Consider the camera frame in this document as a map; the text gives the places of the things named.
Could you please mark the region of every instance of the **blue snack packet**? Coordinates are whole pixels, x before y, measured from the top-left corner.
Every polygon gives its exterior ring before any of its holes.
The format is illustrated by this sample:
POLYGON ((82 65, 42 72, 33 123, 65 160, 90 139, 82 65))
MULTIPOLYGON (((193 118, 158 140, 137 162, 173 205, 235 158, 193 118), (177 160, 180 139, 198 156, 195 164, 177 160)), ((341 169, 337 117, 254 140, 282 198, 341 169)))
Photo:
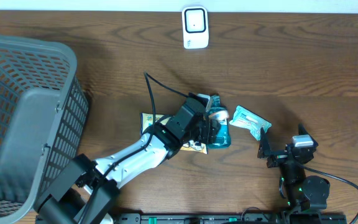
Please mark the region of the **blue snack packet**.
POLYGON ((266 133, 268 128, 272 126, 272 124, 268 121, 240 105, 237 106, 233 119, 229 122, 229 124, 248 129, 251 135, 258 141, 260 140, 260 129, 263 128, 266 133))

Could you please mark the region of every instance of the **perforated basket side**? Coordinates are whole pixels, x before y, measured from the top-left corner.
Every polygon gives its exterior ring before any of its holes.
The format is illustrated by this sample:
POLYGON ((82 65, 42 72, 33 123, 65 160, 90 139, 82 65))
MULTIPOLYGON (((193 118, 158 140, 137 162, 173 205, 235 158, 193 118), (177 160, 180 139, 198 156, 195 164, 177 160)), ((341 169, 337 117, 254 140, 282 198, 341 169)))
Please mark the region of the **perforated basket side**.
POLYGON ((62 119, 51 148, 52 155, 47 163, 39 194, 44 192, 52 183, 62 169, 69 163, 70 159, 75 157, 88 109, 88 101, 81 90, 77 78, 74 77, 66 104, 63 107, 62 119))

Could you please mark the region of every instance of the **gray plastic basket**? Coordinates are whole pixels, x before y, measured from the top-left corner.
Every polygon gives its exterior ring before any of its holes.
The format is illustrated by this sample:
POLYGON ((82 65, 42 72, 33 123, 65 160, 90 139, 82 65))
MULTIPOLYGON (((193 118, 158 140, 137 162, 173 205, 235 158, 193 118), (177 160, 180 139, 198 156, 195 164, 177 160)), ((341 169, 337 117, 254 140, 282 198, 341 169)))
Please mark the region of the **gray plastic basket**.
POLYGON ((66 45, 0 35, 0 223, 23 217, 76 154, 88 102, 66 45))

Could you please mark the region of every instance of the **wood grain surface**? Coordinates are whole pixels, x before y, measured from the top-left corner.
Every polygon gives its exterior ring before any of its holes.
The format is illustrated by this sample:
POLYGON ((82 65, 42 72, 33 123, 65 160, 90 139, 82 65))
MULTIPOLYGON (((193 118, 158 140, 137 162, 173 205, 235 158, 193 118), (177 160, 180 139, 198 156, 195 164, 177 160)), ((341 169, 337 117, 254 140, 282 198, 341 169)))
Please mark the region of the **wood grain surface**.
MULTIPOLYGON (((219 93, 233 114, 242 105, 268 119, 282 149, 302 122, 319 142, 308 166, 358 184, 358 15, 209 13, 209 45, 185 50, 180 13, 0 11, 0 34, 62 42, 78 59, 92 97, 79 153, 113 154, 139 138, 151 112, 142 72, 182 92, 219 93)), ((157 113, 183 98, 152 84, 157 113)), ((259 143, 230 126, 232 146, 208 155, 180 152, 128 183, 117 206, 145 213, 275 210, 278 169, 257 158, 259 143)), ((348 221, 358 192, 335 180, 329 212, 348 221)), ((35 213, 22 223, 33 223, 35 213)))

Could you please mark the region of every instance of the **white background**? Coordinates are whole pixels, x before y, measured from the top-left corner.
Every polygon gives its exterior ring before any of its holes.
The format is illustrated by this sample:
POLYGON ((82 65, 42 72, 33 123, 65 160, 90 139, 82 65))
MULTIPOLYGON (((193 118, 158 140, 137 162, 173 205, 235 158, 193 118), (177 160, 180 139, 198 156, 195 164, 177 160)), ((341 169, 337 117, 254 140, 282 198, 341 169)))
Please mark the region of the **white background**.
POLYGON ((209 12, 358 13, 358 0, 0 0, 0 9, 180 12, 204 6, 209 12))

